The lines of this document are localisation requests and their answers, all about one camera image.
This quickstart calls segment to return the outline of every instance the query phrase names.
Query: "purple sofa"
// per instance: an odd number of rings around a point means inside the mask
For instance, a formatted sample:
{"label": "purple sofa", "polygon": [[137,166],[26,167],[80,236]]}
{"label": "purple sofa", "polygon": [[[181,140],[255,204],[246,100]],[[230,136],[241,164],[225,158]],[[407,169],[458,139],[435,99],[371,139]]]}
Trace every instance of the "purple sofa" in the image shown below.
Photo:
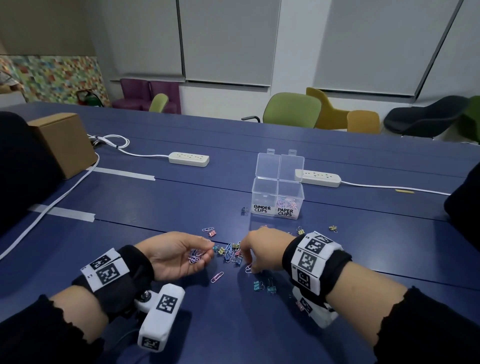
{"label": "purple sofa", "polygon": [[[164,81],[150,81],[151,100],[158,94],[165,94],[168,96],[168,103],[163,109],[167,114],[181,114],[180,106],[180,90],[178,82],[164,82]],[[143,105],[143,110],[148,111],[150,103]]]}
{"label": "purple sofa", "polygon": [[148,81],[121,78],[120,85],[124,98],[113,101],[112,107],[128,110],[145,110],[146,107],[146,111],[148,111],[152,103]]}

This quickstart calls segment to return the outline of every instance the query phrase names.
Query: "gray tape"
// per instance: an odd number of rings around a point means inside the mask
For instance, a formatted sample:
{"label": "gray tape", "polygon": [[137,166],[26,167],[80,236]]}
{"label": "gray tape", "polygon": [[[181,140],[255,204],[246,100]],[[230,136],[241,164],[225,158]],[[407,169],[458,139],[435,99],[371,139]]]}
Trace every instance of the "gray tape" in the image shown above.
{"label": "gray tape", "polygon": [[116,174],[116,175],[119,175],[119,176],[139,178],[141,180],[155,181],[155,176],[150,176],[148,174],[141,174],[141,173],[126,172],[124,170],[111,170],[109,168],[97,167],[97,168],[94,169],[94,172],[110,173],[110,174]]}
{"label": "gray tape", "polygon": [[[47,205],[33,205],[29,207],[29,211],[43,212],[47,208]],[[69,210],[67,208],[53,207],[47,212],[48,215],[62,216],[64,218],[75,218],[77,220],[83,220],[88,222],[95,221],[95,214],[90,212],[83,212],[77,210]]]}

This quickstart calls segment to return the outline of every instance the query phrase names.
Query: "power strip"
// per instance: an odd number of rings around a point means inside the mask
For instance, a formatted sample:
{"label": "power strip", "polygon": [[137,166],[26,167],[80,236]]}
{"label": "power strip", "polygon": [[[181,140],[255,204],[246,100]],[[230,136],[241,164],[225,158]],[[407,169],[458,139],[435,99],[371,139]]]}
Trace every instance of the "power strip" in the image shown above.
{"label": "power strip", "polygon": [[302,183],[316,184],[318,186],[338,187],[342,180],[338,174],[315,172],[314,170],[295,170],[295,179]]}
{"label": "power strip", "polygon": [[210,162],[210,157],[201,154],[173,152],[168,155],[168,161],[186,166],[205,167]]}

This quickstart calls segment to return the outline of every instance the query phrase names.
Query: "clear plastic box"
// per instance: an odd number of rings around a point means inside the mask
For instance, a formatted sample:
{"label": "clear plastic box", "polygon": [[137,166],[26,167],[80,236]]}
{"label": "clear plastic box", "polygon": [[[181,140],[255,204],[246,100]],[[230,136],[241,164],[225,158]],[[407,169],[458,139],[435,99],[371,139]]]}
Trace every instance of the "clear plastic box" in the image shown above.
{"label": "clear plastic box", "polygon": [[297,151],[293,149],[288,151],[288,155],[275,154],[274,149],[258,153],[250,211],[253,214],[298,219],[305,197],[301,178],[298,177],[303,174],[304,163],[305,158],[297,156]]}

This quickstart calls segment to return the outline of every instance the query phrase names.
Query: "metal screw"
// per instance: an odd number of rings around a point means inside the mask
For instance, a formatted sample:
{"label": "metal screw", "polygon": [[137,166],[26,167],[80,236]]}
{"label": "metal screw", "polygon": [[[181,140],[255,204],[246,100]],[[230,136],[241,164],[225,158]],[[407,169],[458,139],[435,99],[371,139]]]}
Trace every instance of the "metal screw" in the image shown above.
{"label": "metal screw", "polygon": [[140,302],[145,303],[145,302],[148,302],[150,300],[150,298],[152,298],[152,294],[150,293],[150,291],[145,291],[140,295],[138,300]]}

